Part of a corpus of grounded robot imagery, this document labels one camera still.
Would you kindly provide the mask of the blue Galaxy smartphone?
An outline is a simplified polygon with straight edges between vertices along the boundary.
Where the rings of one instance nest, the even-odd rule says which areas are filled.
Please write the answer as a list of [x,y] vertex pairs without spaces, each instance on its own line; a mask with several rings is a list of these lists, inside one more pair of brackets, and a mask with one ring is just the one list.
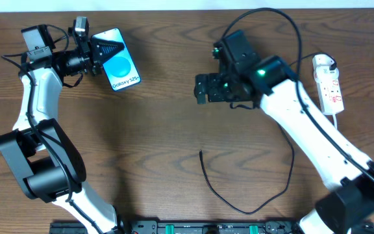
[[118,28],[95,34],[92,39],[123,44],[123,49],[103,64],[103,69],[113,91],[118,92],[141,83],[140,74]]

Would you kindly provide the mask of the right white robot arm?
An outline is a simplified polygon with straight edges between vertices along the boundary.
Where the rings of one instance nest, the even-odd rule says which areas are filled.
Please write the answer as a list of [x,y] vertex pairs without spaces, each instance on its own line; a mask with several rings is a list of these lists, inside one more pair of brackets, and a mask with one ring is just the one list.
[[241,101],[274,119],[302,149],[329,193],[299,221],[303,233],[353,233],[374,213],[374,161],[322,115],[280,57],[260,58],[243,31],[214,44],[217,73],[199,74],[198,103]]

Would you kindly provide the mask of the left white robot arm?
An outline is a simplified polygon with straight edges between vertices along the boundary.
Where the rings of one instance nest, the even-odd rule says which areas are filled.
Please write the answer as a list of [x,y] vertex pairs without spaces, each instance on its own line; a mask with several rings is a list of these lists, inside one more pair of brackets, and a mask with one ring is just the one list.
[[100,74],[125,44],[105,32],[90,36],[87,19],[79,17],[63,34],[75,49],[57,50],[50,28],[21,32],[27,45],[17,63],[23,99],[13,129],[0,136],[0,152],[26,197],[65,209],[88,233],[131,233],[131,225],[87,182],[83,159],[58,123],[64,78]]

